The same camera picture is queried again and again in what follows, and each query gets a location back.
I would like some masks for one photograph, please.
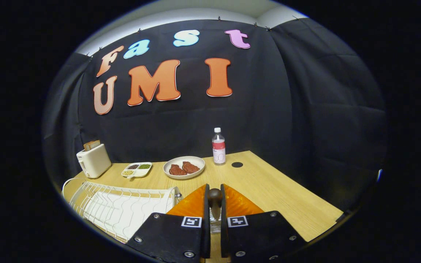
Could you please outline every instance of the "brown knob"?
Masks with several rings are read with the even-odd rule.
[[[207,200],[209,201],[209,207],[218,207],[222,206],[222,191],[217,188],[212,188],[209,190],[209,194],[207,195]]]

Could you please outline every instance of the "white plate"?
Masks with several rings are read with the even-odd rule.
[[[176,164],[178,165],[180,168],[183,167],[183,162],[184,161],[188,161],[194,165],[196,165],[197,167],[199,167],[199,171],[192,173],[192,174],[188,174],[188,175],[171,175],[168,171],[170,170],[172,164]],[[188,179],[188,178],[193,178],[195,176],[198,176],[200,173],[202,173],[202,171],[204,170],[204,167],[206,166],[206,163],[204,162],[203,159],[199,158],[199,157],[195,157],[195,156],[183,156],[183,157],[178,157],[172,160],[169,160],[164,166],[163,166],[163,171],[165,172],[166,175],[168,175],[171,178],[174,179],[179,179],[179,180],[183,180],[183,179]]]
[[[129,166],[132,165],[139,165],[141,166],[142,164],[149,164],[150,167],[147,169],[139,169],[139,166],[136,169],[128,169]],[[152,168],[152,163],[130,163],[126,166],[126,168],[124,168],[124,170],[121,172],[121,175],[125,178],[143,178],[145,175],[147,175],[147,173],[149,172],[149,170]],[[124,175],[125,171],[133,171],[132,175]]]

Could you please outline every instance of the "light blue letter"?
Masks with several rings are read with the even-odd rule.
[[[175,47],[191,46],[199,41],[199,31],[197,30],[183,30],[175,34],[174,38],[177,40],[173,41]]]
[[[123,58],[132,58],[134,56],[142,55],[149,50],[147,47],[149,45],[150,40],[144,39],[141,41],[137,41],[136,43],[132,44],[126,53],[124,53]]]

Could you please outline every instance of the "black curtain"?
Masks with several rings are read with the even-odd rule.
[[[181,30],[200,31],[199,41],[173,46]],[[247,34],[251,47],[232,45],[227,30]],[[150,40],[146,53],[123,58],[130,45],[144,39]],[[121,45],[124,50],[97,78],[102,57]],[[90,62],[73,57],[53,82],[45,112],[45,160],[58,186],[80,172],[75,154],[90,140],[104,143],[114,163],[208,157],[214,127],[222,128],[227,153],[251,150],[343,211],[381,168],[386,117],[379,87],[351,48],[309,18],[271,30],[229,21],[175,22],[117,40]],[[230,60],[231,96],[206,95],[207,58]],[[128,71],[144,65],[153,75],[165,60],[180,60],[181,97],[128,106]],[[114,104],[99,115],[92,88],[112,76],[117,76]],[[104,85],[103,103],[106,96]]]

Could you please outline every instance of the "bottle label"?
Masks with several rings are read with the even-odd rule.
[[[222,149],[225,149],[225,142],[213,142],[212,143],[212,148],[214,148],[214,150],[222,150]]]
[[[225,163],[225,142],[212,143],[215,163]]]

